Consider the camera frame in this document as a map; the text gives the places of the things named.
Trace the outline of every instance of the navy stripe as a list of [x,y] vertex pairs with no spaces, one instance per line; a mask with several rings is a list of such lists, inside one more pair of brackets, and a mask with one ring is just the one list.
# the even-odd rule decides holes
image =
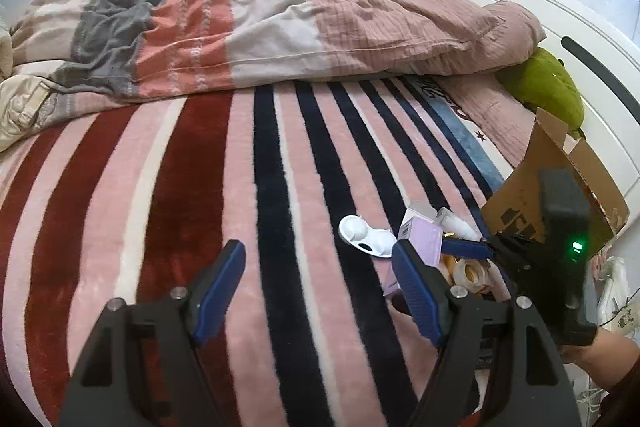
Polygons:
[[453,163],[453,160],[449,157],[446,150],[443,149],[442,145],[440,145],[436,137],[433,136],[429,128],[422,121],[422,118],[420,118],[420,116],[414,109],[414,106],[411,105],[409,101],[402,95],[402,93],[394,85],[394,83],[388,78],[382,80],[382,83],[385,84],[386,89],[388,89],[389,92],[393,95],[396,101],[400,104],[400,107],[404,109],[405,113],[407,113],[407,116],[411,118],[411,121],[414,122],[417,130],[420,132],[425,142],[438,159],[438,162],[440,162],[442,167],[451,178],[451,181],[453,181],[453,184],[459,190],[460,196],[465,201],[469,212],[471,212],[471,215],[474,216],[474,220],[476,221],[478,229],[480,230],[482,235],[487,237],[489,231],[484,223],[484,219],[482,219],[482,214],[480,213],[478,202],[476,201],[474,195],[471,193],[471,190],[469,190],[469,187],[466,186],[465,181],[462,179],[462,176],[460,175],[460,172],[458,172],[458,169]]
[[475,179],[476,183],[478,184],[478,187],[480,188],[480,190],[482,190],[482,194],[484,194],[484,197],[488,200],[491,196],[494,195],[494,192],[489,186],[489,183],[487,183],[487,181],[484,179],[484,176],[482,176],[482,174],[478,170],[478,167],[476,167],[476,164],[473,163],[473,160],[466,153],[462,145],[460,145],[458,140],[456,140],[456,137],[453,136],[453,133],[450,131],[449,127],[447,127],[447,125],[442,121],[442,118],[440,118],[440,115],[438,115],[433,110],[433,107],[429,105],[424,97],[420,93],[418,93],[411,82],[409,82],[404,76],[400,76],[399,80],[402,82],[406,90],[411,93],[412,97],[414,97],[414,99],[431,117],[431,120],[433,120],[433,122],[438,126],[440,131],[444,134],[445,138],[449,141],[449,143],[453,147],[453,150],[458,155],[458,158],[460,158],[460,161],[462,161],[462,163],[468,169],[469,173],[473,176],[473,179]]
[[260,277],[280,397],[289,426],[331,426],[296,261],[273,86],[255,88],[254,122]]
[[394,234],[398,235],[406,207],[396,181],[344,86],[340,82],[329,82],[329,88],[334,94],[335,102],[349,127],[360,155],[367,164],[367,169],[369,169],[378,190],[382,207],[385,210],[386,219],[391,225]]
[[380,93],[376,91],[376,88],[373,87],[371,82],[368,80],[360,82],[359,84],[382,117],[382,120],[385,121],[386,127],[389,129],[389,132],[394,137],[394,140],[396,140],[396,143],[406,156],[407,160],[409,160],[416,177],[427,194],[427,198],[429,199],[431,206],[436,210],[443,206],[450,210],[449,201],[444,197],[436,178],[424,163],[420,153],[418,153],[414,143],[411,141],[411,138],[409,138],[409,135],[404,131],[398,119],[387,107],[384,100],[382,100]]
[[[347,105],[344,97],[348,99],[348,96],[344,88],[338,83],[335,83],[335,86],[339,87],[334,89],[334,96],[342,101],[342,105]],[[380,406],[389,427],[404,427],[417,406],[417,397],[402,357],[396,330],[382,296],[380,280],[371,257],[354,250],[337,234],[340,220],[348,214],[356,213],[351,188],[342,171],[340,158],[322,119],[311,85],[308,82],[296,82],[296,94],[305,120],[316,170],[322,183],[324,203],[334,230],[335,250],[351,296],[351,305],[373,373]],[[350,118],[351,128],[354,126],[351,113]],[[358,146],[363,141],[362,129],[359,130],[360,137],[354,136]]]

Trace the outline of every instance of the green plush toy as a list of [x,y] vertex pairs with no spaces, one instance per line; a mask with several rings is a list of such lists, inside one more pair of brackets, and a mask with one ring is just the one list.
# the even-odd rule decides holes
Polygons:
[[584,106],[574,81],[551,53],[538,48],[523,64],[504,68],[495,74],[513,98],[532,111],[550,112],[566,122],[572,134],[584,121]]

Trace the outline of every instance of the white headboard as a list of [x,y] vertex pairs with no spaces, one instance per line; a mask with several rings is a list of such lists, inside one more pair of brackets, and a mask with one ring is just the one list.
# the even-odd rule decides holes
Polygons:
[[[498,0],[471,1],[484,6]],[[624,194],[630,224],[640,214],[640,49],[576,0],[511,1],[540,19],[547,35],[540,46],[564,62],[580,90],[585,110],[582,130]],[[585,59],[600,76],[569,51],[583,55],[580,47],[600,62],[598,69],[597,63]]]

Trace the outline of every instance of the bed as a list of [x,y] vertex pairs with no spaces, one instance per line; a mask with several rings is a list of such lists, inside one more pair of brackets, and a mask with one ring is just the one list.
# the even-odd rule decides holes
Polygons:
[[[638,50],[573,0],[513,1],[540,18],[542,45],[577,83],[584,131],[634,219]],[[593,73],[565,36],[612,75]],[[230,423],[400,427],[435,352],[382,298],[388,264],[342,243],[337,223],[361,214],[396,232],[405,205],[428,198],[483,232],[479,207],[509,173],[420,76],[178,96],[50,127],[2,157],[4,393],[32,423],[55,425],[107,299],[164,295],[236,238],[246,272],[200,353]]]

